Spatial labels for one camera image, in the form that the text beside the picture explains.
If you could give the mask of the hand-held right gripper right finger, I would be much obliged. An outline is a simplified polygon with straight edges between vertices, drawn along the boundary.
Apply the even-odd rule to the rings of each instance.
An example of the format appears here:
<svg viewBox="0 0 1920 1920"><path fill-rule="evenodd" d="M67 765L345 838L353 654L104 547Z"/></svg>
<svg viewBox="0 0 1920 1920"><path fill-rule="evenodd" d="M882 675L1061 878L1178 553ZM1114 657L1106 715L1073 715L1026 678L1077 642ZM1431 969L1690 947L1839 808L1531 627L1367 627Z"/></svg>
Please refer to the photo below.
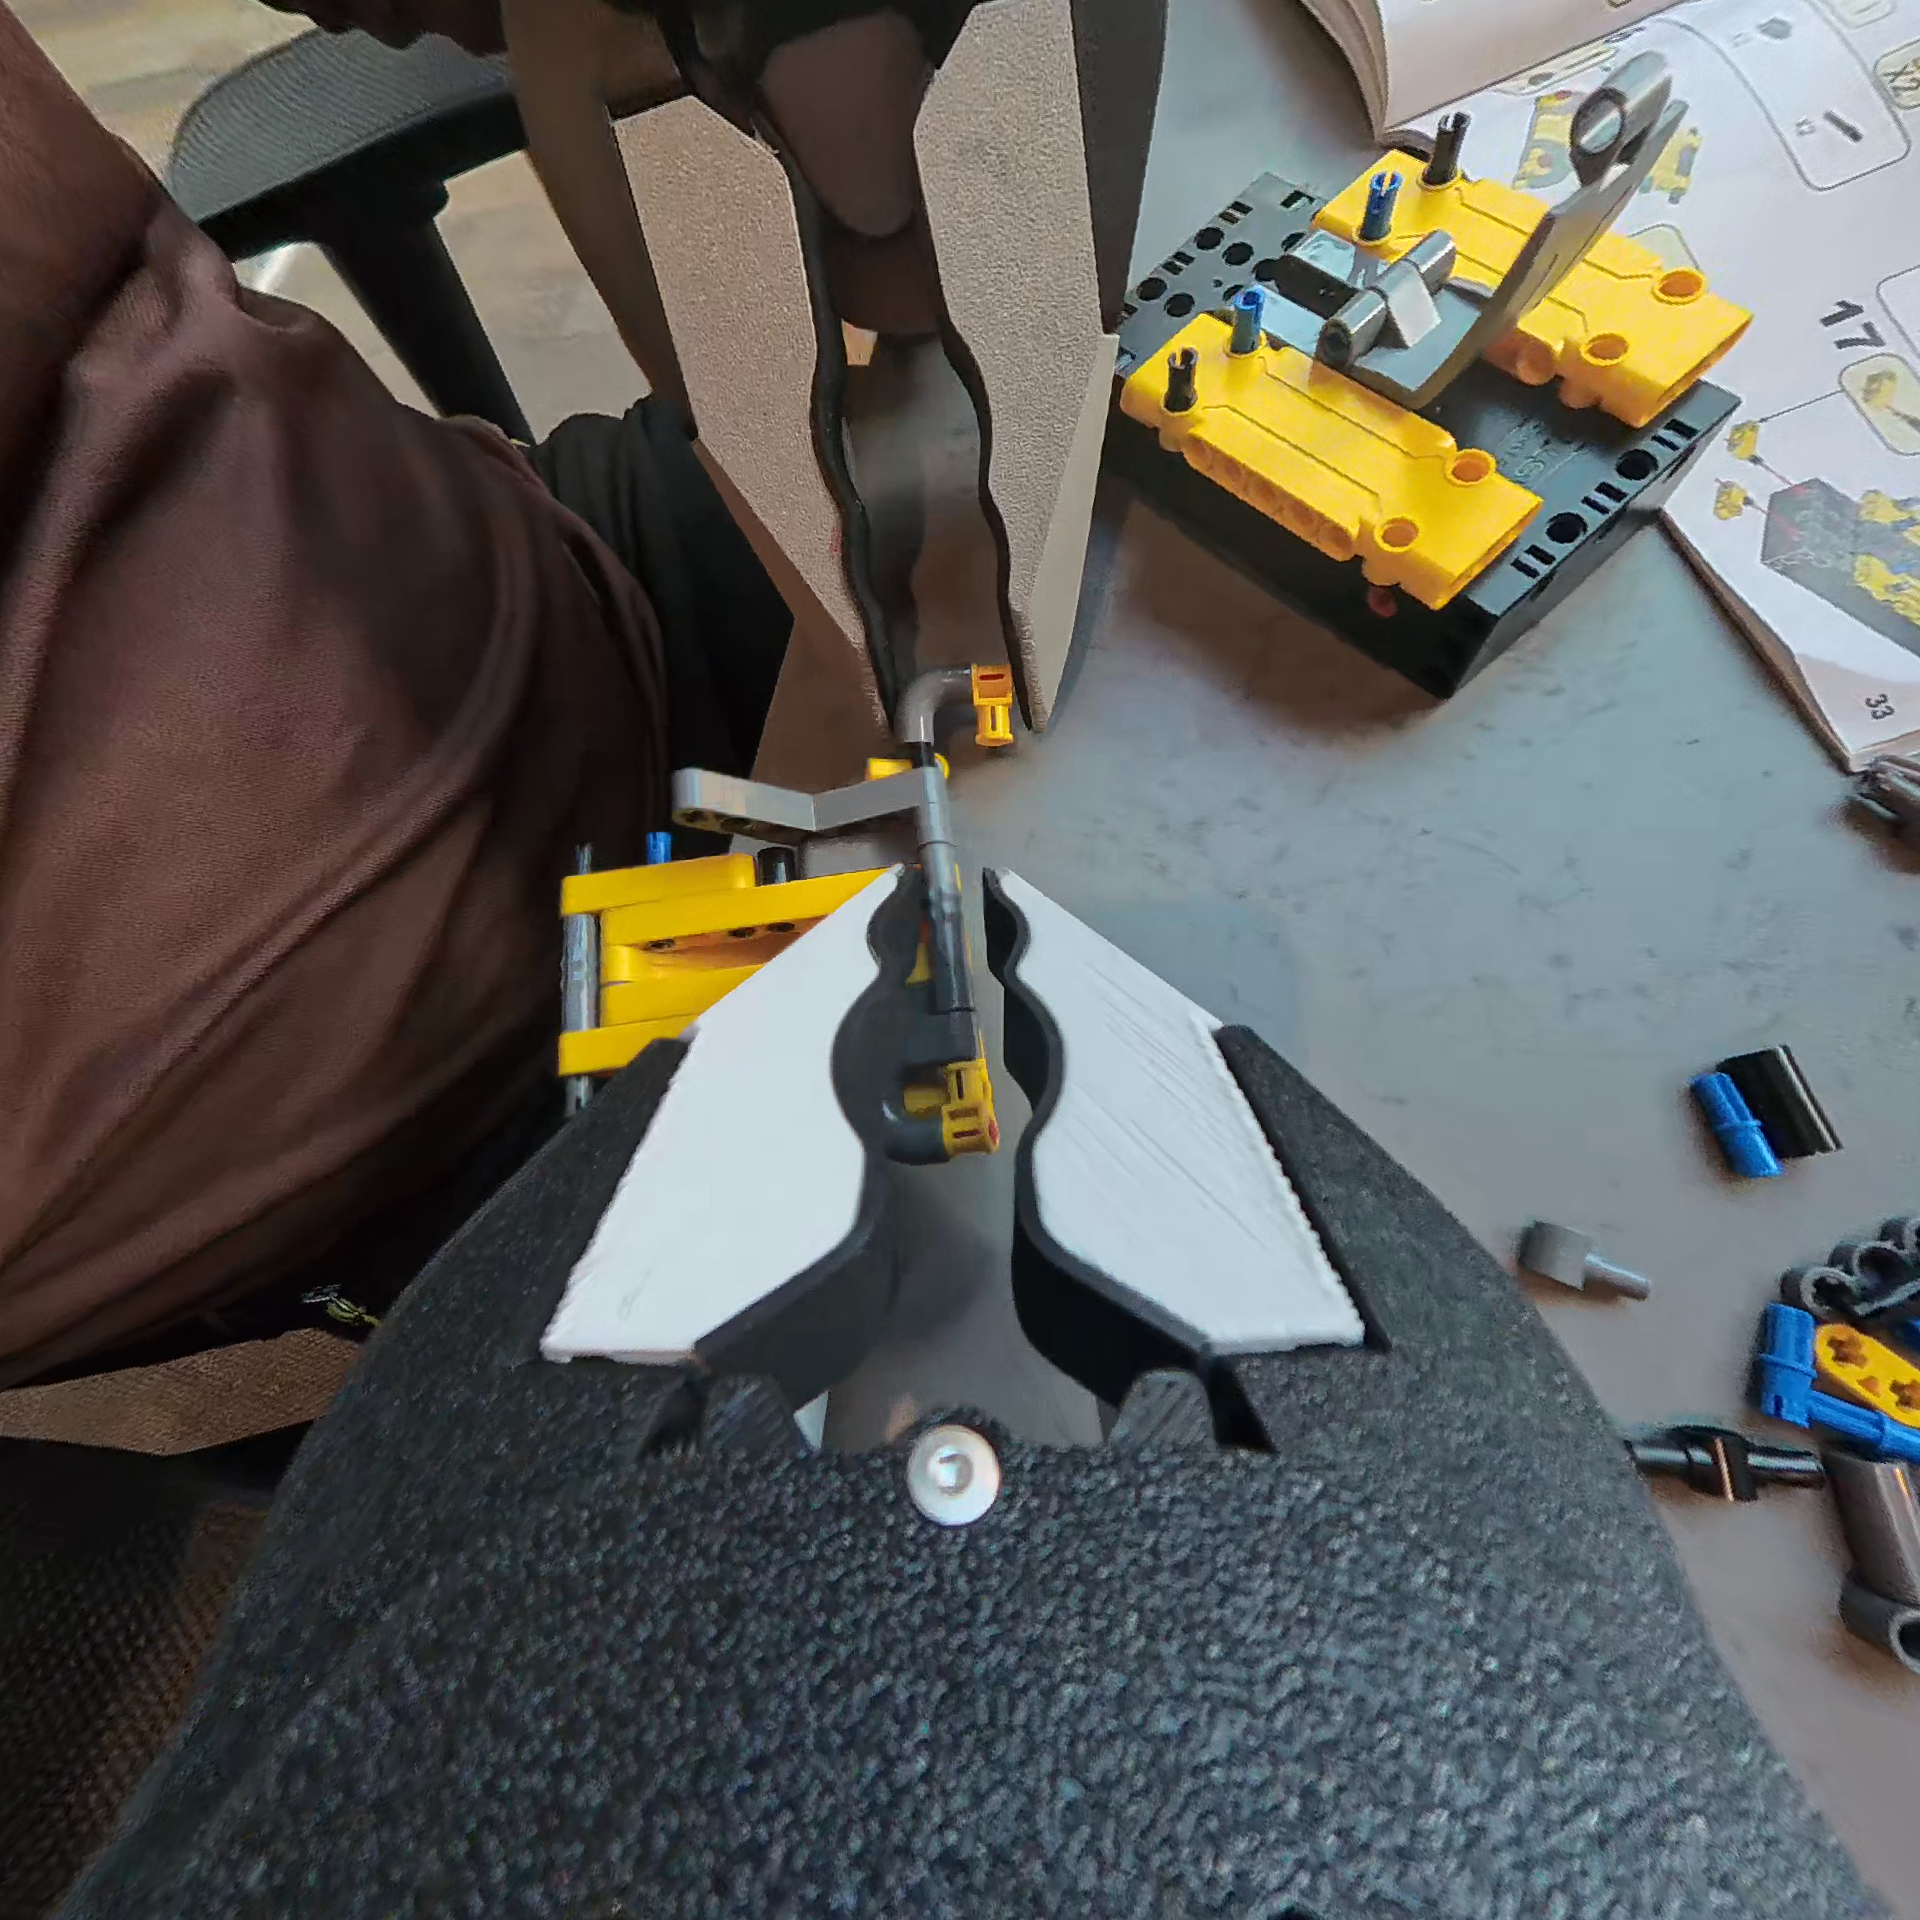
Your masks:
<svg viewBox="0 0 1920 1920"><path fill-rule="evenodd" d="M1360 1350L1370 1323L1208 1009L1014 872L983 874L1016 1154L1016 1312L1120 1409L1186 1374L1248 1410L1234 1365Z"/></svg>

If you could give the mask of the black base yellow panel assembly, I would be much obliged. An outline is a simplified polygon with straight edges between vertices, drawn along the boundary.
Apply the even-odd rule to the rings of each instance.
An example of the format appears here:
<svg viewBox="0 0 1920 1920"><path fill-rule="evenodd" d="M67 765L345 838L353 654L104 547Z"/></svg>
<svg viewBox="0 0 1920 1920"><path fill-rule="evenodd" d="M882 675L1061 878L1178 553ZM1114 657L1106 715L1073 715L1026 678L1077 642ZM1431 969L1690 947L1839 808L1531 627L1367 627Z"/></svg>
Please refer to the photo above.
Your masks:
<svg viewBox="0 0 1920 1920"><path fill-rule="evenodd" d="M1263 176L1120 310L1137 486L1448 700L1655 520L1729 425L1751 316L1617 222L1690 123L1659 54L1567 96L1567 193L1465 170L1472 120L1334 196Z"/></svg>

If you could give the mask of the black and blue connector piece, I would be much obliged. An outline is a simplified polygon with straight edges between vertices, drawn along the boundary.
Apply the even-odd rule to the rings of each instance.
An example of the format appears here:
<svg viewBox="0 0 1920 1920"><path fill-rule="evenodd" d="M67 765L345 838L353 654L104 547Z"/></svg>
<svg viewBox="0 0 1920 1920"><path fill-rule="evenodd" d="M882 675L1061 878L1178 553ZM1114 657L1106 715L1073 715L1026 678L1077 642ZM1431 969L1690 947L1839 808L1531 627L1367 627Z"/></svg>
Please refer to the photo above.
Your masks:
<svg viewBox="0 0 1920 1920"><path fill-rule="evenodd" d="M1787 1044L1719 1060L1690 1080L1722 1162L1744 1181L1776 1180L1790 1162L1841 1152L1841 1136Z"/></svg>

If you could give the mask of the yellow panel vehicle assembly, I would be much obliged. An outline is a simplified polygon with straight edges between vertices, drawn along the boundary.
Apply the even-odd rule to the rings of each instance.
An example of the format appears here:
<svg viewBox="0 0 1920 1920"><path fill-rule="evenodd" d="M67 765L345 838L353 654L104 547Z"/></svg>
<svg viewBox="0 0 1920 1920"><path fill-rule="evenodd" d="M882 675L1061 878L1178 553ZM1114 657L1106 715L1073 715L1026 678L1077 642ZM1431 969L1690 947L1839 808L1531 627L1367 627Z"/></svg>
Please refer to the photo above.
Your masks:
<svg viewBox="0 0 1920 1920"><path fill-rule="evenodd" d="M565 1113L650 1044L682 1037L722 997L770 966L850 902L879 872L805 875L811 842L912 813L925 892L909 1011L919 1026L905 1060L951 1064L983 1051L970 940L951 859L950 761L935 749L871 758L864 784L823 793L709 771L674 782L685 828L751 838L749 850L674 857L650 836L635 869L595 872L577 854L561 897L561 1082Z"/></svg>

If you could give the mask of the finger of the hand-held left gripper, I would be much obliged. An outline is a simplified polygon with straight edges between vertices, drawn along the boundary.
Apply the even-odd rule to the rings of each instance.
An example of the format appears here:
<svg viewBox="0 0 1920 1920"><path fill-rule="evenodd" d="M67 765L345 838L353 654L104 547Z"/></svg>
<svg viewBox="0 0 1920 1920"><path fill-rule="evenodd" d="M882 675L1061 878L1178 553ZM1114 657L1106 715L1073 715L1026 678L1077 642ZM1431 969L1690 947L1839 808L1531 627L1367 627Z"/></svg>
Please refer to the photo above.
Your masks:
<svg viewBox="0 0 1920 1920"><path fill-rule="evenodd" d="M919 106L914 161L976 405L1006 650L1040 733L1073 650L1118 352L1069 2L973 8Z"/></svg>
<svg viewBox="0 0 1920 1920"><path fill-rule="evenodd" d="M818 209L778 144L720 113L642 113L615 144L695 451L839 681L891 709L899 672L848 470L848 356L818 276Z"/></svg>

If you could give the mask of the black pin connector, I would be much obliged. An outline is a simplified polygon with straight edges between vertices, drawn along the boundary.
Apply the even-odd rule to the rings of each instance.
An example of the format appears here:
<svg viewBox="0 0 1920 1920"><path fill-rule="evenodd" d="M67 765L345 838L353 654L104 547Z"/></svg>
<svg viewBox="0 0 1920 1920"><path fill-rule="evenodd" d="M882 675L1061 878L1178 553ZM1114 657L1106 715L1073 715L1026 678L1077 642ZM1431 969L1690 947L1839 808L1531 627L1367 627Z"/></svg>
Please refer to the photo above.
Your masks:
<svg viewBox="0 0 1920 1920"><path fill-rule="evenodd" d="M1622 1440L1638 1475L1675 1481L1725 1505L1755 1505L1768 1490L1823 1490L1818 1452L1779 1444L1722 1424L1672 1424Z"/></svg>

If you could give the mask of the open instruction booklet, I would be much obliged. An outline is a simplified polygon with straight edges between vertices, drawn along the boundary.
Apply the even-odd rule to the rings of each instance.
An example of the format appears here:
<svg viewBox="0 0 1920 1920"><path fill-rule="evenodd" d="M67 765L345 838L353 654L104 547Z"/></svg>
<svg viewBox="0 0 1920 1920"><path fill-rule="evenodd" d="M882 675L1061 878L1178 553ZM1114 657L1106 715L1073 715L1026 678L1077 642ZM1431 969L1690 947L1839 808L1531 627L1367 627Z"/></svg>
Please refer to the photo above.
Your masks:
<svg viewBox="0 0 1920 1920"><path fill-rule="evenodd" d="M1861 772L1918 731L1918 5L1310 2L1382 136L1472 115L1470 170L1570 189L1570 115L1658 54L1687 120L1619 232L1751 328L1667 520Z"/></svg>

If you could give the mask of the small grey pin piece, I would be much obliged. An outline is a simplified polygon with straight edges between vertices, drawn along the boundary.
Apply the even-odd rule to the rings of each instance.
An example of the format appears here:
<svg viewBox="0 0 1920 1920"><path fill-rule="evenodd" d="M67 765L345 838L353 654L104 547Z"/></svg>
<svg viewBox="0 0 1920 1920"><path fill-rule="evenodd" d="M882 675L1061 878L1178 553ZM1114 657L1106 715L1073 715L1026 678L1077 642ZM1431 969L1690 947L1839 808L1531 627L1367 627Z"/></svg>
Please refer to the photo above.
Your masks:
<svg viewBox="0 0 1920 1920"><path fill-rule="evenodd" d="M1575 1291L1602 1290L1638 1304L1651 1297L1651 1282L1602 1254L1594 1237L1543 1218L1531 1218L1520 1234L1518 1267L1536 1280Z"/></svg>

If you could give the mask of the pile of small building pieces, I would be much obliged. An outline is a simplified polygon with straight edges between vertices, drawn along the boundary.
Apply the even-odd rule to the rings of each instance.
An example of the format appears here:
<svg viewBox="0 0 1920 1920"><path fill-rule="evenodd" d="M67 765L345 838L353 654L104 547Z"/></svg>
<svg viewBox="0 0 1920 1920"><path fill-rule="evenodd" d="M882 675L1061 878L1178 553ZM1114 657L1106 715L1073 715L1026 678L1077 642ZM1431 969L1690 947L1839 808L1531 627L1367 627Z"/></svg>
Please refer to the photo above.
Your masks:
<svg viewBox="0 0 1920 1920"><path fill-rule="evenodd" d="M1843 1626L1918 1674L1917 1213L1784 1273L1751 1381L1761 1416L1818 1440L1849 1557Z"/></svg>

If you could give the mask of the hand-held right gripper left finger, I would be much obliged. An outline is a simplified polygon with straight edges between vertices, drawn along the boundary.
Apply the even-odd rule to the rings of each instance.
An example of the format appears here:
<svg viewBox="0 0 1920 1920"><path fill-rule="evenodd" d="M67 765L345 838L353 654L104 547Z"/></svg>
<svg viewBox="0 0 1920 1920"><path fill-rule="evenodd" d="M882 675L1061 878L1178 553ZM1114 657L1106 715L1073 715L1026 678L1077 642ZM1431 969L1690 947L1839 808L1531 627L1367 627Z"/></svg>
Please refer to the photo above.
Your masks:
<svg viewBox="0 0 1920 1920"><path fill-rule="evenodd" d="M629 1165L539 1337L552 1363L766 1377L814 1409L856 1371L896 1277L880 1156L832 1050L880 984L880 869L697 1016Z"/></svg>

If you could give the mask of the grey desk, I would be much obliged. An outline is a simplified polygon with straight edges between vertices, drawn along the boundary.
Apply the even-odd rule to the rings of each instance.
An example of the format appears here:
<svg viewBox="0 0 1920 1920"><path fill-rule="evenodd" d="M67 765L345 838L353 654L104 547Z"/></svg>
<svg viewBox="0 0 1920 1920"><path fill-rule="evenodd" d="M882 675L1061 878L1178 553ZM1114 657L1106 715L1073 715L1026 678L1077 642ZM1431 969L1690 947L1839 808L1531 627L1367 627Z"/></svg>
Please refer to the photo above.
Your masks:
<svg viewBox="0 0 1920 1920"><path fill-rule="evenodd" d="M1143 274L1259 174L1353 178L1370 123L1302 5L1168 5ZM882 588L925 658L983 637L976 428L937 348L856 395ZM1449 705L1273 602L1102 481L1064 705L962 774L1009 867L1214 1016L1253 1026L1502 1261L1546 1217L1651 1277L1530 1288L1619 1424L1751 1422L1744 1368L1792 1264L1917 1213L1917 867L1691 568L1634 536ZM1841 1136L1731 1178L1687 1082L1792 1048ZM856 1446L976 1403L1086 1437L1094 1398L1017 1333L1014 1141L918 1176L935 1238L829 1403ZM1917 1677L1841 1627L1833 1505L1659 1492L1722 1658L1889 1909L1917 1916Z"/></svg>

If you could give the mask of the person's left hand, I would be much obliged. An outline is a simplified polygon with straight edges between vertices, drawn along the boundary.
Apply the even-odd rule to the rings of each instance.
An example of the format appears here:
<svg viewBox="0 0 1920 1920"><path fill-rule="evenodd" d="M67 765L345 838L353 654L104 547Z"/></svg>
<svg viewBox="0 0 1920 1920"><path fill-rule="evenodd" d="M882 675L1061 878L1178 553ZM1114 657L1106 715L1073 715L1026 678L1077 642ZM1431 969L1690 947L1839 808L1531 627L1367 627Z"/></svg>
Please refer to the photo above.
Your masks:
<svg viewBox="0 0 1920 1920"><path fill-rule="evenodd" d="M791 37L759 74L759 100L821 211L838 317L903 340L935 334L943 316L914 148L928 81L899 8Z"/></svg>

